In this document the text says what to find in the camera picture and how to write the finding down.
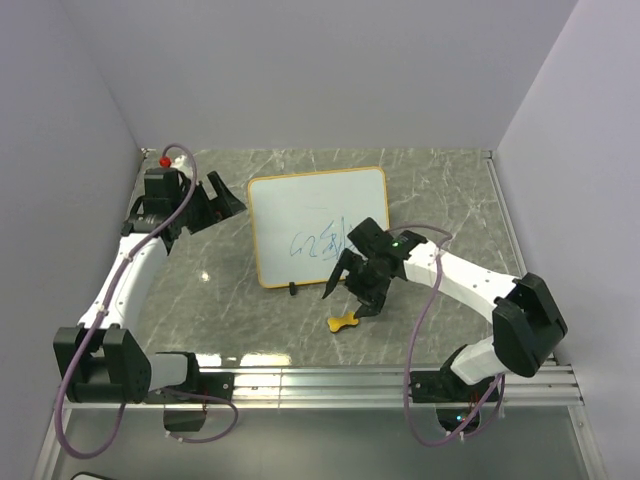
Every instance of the gray marble surface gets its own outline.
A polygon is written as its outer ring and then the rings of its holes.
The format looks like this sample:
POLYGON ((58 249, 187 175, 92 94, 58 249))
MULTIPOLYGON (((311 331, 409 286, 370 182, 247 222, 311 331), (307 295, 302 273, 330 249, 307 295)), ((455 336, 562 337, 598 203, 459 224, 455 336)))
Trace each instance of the gray marble surface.
MULTIPOLYGON (((150 152, 142 172, 157 165, 150 152)), ((379 165, 386 173, 391 225, 424 222, 454 233, 449 250, 491 270, 517 274, 515 255, 486 161, 478 150, 239 150, 196 154, 200 175, 217 170, 247 202, 254 177, 379 165)), ((205 189, 212 188, 205 179, 205 189)), ((435 239, 429 232, 421 232, 435 239)), ((401 364, 429 289, 396 279, 384 311, 337 335, 327 318, 358 306, 339 286, 263 289, 258 284, 248 212, 196 235, 185 233, 155 279, 136 336, 145 351, 188 350, 201 364, 401 364)), ((468 307, 443 295, 418 337, 414 361, 441 363, 456 348, 491 333, 468 307)))

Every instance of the whiteboard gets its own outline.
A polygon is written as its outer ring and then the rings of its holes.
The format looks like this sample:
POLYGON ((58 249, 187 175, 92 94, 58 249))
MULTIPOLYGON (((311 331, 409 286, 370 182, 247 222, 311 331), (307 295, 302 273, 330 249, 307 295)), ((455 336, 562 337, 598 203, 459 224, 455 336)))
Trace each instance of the whiteboard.
POLYGON ((254 178, 249 211, 258 281, 265 288, 325 282, 347 234, 367 217, 389 228, 379 167, 254 178))

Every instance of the orange border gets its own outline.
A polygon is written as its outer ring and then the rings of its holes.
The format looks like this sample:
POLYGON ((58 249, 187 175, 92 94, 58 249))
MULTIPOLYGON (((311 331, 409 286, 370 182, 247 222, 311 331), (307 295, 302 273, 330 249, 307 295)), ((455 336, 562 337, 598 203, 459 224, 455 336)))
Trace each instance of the orange border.
MULTIPOLYGON (((324 172, 308 172, 308 173, 292 173, 289 175, 272 175, 269 177, 257 177, 257 178, 252 178, 251 180, 249 180, 249 183, 247 185, 247 197, 249 198, 249 215, 251 217, 251 234, 253 236, 253 249, 256 252, 256 269, 258 270, 258 283, 260 284, 261 287, 263 288, 282 288, 282 287, 288 287, 288 284, 282 284, 282 285, 265 285, 264 282, 262 281, 262 275, 260 272, 260 253, 258 252, 258 240, 256 238, 256 230, 254 227, 254 218, 253 218, 253 202, 251 200, 251 185, 253 185, 254 182, 257 181, 262 181, 262 180, 278 180, 278 179, 282 179, 282 178, 290 178, 290 177, 305 177, 307 175, 326 175, 328 173, 345 173, 345 172, 358 172, 358 171, 362 171, 362 170, 380 170, 380 173, 382 173, 382 186, 384 188, 384 204, 386 207, 386 212, 387 212, 387 225, 386 225, 386 229, 389 229, 389 200, 387 197, 387 176, 384 173, 384 170, 382 170, 381 167, 357 167, 357 168, 344 168, 341 170, 326 170, 324 172)), ((302 282, 302 283, 296 283, 296 285, 312 285, 314 283, 323 283, 326 282, 327 279, 322 279, 322 280, 311 280, 308 282, 302 282)))

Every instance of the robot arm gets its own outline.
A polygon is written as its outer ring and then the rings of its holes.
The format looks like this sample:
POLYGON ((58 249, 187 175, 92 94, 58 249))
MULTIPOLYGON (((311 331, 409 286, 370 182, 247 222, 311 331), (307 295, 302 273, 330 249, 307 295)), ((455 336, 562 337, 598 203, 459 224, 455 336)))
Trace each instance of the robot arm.
POLYGON ((207 177, 217 196, 210 200, 202 184, 198 184, 183 212, 128 263, 109 305, 102 306, 123 256, 176 211, 191 185, 191 180, 175 168, 145 172, 144 194, 136 199, 124 222, 118 255, 100 293, 77 327, 60 328, 54 339, 58 367, 64 375, 98 311, 108 312, 69 383, 66 393, 71 401, 139 403, 149 391, 158 388, 195 389, 199 368, 193 353, 145 355, 133 333, 153 278, 165 264, 183 227, 197 233, 246 209, 216 172, 207 177))
MULTIPOLYGON (((368 218, 348 235, 360 255, 344 250, 323 298, 342 272, 347 289, 362 304, 356 317, 380 313, 391 279, 433 286, 437 246, 411 231, 394 238, 368 218)), ((468 305, 493 324, 493 336, 458 349, 441 369, 442 383, 451 377, 476 385, 487 377, 513 372, 532 377, 564 338, 567 326, 544 281, 531 273, 522 279, 487 270, 440 252, 443 278, 440 291, 468 305)))

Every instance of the cable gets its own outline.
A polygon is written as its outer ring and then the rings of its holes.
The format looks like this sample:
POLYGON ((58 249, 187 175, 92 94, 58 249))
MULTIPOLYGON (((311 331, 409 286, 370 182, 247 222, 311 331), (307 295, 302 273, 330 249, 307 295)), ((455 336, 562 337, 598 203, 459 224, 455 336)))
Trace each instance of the cable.
POLYGON ((88 452, 88 453, 80 452, 71 446, 71 444, 69 443, 69 440, 64 434, 64 426, 62 425, 62 409, 64 407, 64 397, 67 392, 67 389, 69 388, 69 384, 71 383, 71 377, 73 376, 73 373, 78 367, 78 364, 80 363, 80 359, 82 358, 82 355, 84 354, 85 350, 89 346, 89 342, 91 341, 91 338, 96 333, 96 331, 102 324, 102 321, 109 313, 107 311, 107 307, 111 303, 111 300, 113 299, 113 295, 115 294, 118 282, 120 281, 120 279, 122 278, 122 275, 124 274, 127 267, 129 266, 129 263, 133 261, 133 257, 142 249, 142 247, 144 247, 147 243, 149 243, 149 241, 152 238, 157 237, 160 234, 160 232, 162 232, 162 230, 164 230, 176 218, 178 218, 178 216, 182 213, 182 211, 186 208, 187 204, 191 200, 191 197, 193 196, 193 192, 196 189, 196 183, 198 181, 198 173, 196 168, 196 160, 193 154, 185 146, 179 143, 171 143, 164 148, 164 150, 162 151, 161 157, 165 157, 167 155, 167 152, 171 148, 178 148, 182 150, 187 155, 189 163, 191 164, 191 168, 193 170, 193 176, 191 178, 191 185, 189 185, 189 190, 187 191, 187 195, 184 197, 184 199, 182 200, 182 203, 180 203, 178 208, 176 208, 175 212, 173 212, 169 216, 169 218, 167 218, 164 222, 158 225, 149 235, 147 235, 142 240, 140 240, 122 259, 122 262, 120 263, 120 265, 118 266, 118 269, 114 273, 113 278, 111 279, 111 282, 109 282, 109 286, 107 287, 107 291, 104 295, 104 298, 102 299, 102 304, 100 305, 100 309, 96 315, 96 318, 93 321, 93 324, 91 325, 91 327, 89 328, 89 331, 86 333, 84 339, 80 343, 80 346, 76 350, 75 355, 71 359, 71 362, 69 363, 67 371, 64 373, 64 376, 62 377, 62 382, 60 383, 60 387, 58 388, 58 393, 56 394, 56 402, 55 402, 54 413, 53 413, 53 418, 54 418, 53 423, 56 430, 56 438, 58 439, 58 442, 60 443, 62 448, 65 450, 65 452, 67 452, 67 454, 81 460, 87 460, 89 458, 97 457, 98 455, 103 453, 107 448, 111 446, 111 444, 113 443, 113 440, 116 438, 116 434, 118 433, 118 428, 120 427, 120 423, 122 421, 122 415, 124 413, 125 404, 120 405, 120 408, 118 409, 118 414, 116 416, 115 426, 113 428, 113 431, 111 432, 111 435, 107 438, 106 442, 97 450, 94 450, 93 452, 88 452))
POLYGON ((162 390, 165 393, 169 393, 171 395, 192 398, 194 400, 202 400, 203 402, 221 403, 223 405, 227 405, 227 406, 231 407, 231 410, 233 410, 233 420, 231 421, 231 424, 224 431, 218 433, 217 435, 214 435, 213 437, 208 437, 208 438, 185 438, 185 437, 183 437, 181 435, 167 432, 167 433, 169 433, 170 437, 175 438, 179 442, 182 442, 182 443, 209 443, 209 442, 215 442, 216 440, 220 440, 222 437, 224 437, 229 432, 231 432, 231 430, 233 430, 233 428, 236 426, 236 423, 238 423, 238 417, 240 416, 240 412, 238 411, 238 407, 236 407, 229 400, 225 400, 224 398, 211 397, 209 395, 199 395, 197 393, 185 393, 185 392, 181 392, 179 390, 174 390, 172 388, 161 388, 160 390, 162 390))
POLYGON ((418 315, 418 319, 416 320, 416 323, 413 327, 413 331, 411 332, 411 336, 409 337, 409 347, 407 349, 407 361, 404 366, 403 385, 402 385, 402 403, 404 408, 404 418, 407 422, 407 425, 409 426, 409 430, 411 431, 413 438, 415 438, 418 441, 418 443, 420 443, 421 445, 424 445, 425 447, 440 447, 453 441, 465 428, 467 428, 467 425, 469 425, 473 421, 473 419, 478 414, 482 406, 486 403, 489 396, 493 393, 493 391, 496 389, 496 387, 500 383, 501 384, 500 397, 498 399, 498 403, 496 404, 491 416, 489 417, 487 422, 484 423, 484 425, 482 425, 475 432, 471 432, 466 436, 470 437, 473 435, 477 435, 478 433, 483 431, 495 419, 497 412, 499 411, 500 406, 502 405, 502 399, 504 395, 504 375, 496 376, 495 380, 491 382, 491 384, 489 385, 489 388, 487 389, 487 391, 480 398, 480 400, 478 400, 478 403, 476 404, 476 406, 473 408, 473 410, 471 410, 471 413, 467 415, 464 421, 462 421, 462 423, 460 423, 460 425, 458 425, 456 429, 453 432, 451 432, 450 435, 444 437, 441 440, 436 440, 436 441, 428 441, 420 436, 420 434, 418 433, 417 427, 411 417, 411 409, 409 407, 409 385, 411 383, 411 363, 413 359, 413 349, 415 347, 416 339, 418 338, 418 332, 420 331, 422 322, 424 322, 424 319, 427 316, 427 313, 431 309, 431 306, 433 305, 433 302, 435 301, 436 296, 438 295, 440 284, 442 283, 443 271, 442 271, 441 248, 444 246, 445 243, 447 243, 453 238, 453 235, 442 228, 434 227, 427 224, 400 225, 398 227, 391 228, 388 231, 392 232, 395 230, 405 230, 408 228, 425 228, 427 230, 432 230, 434 232, 438 232, 444 235, 444 237, 440 241, 436 242, 436 247, 438 249, 436 253, 436 281, 433 284, 433 288, 431 289, 431 294, 429 295, 429 298, 427 299, 427 302, 424 308, 418 315))

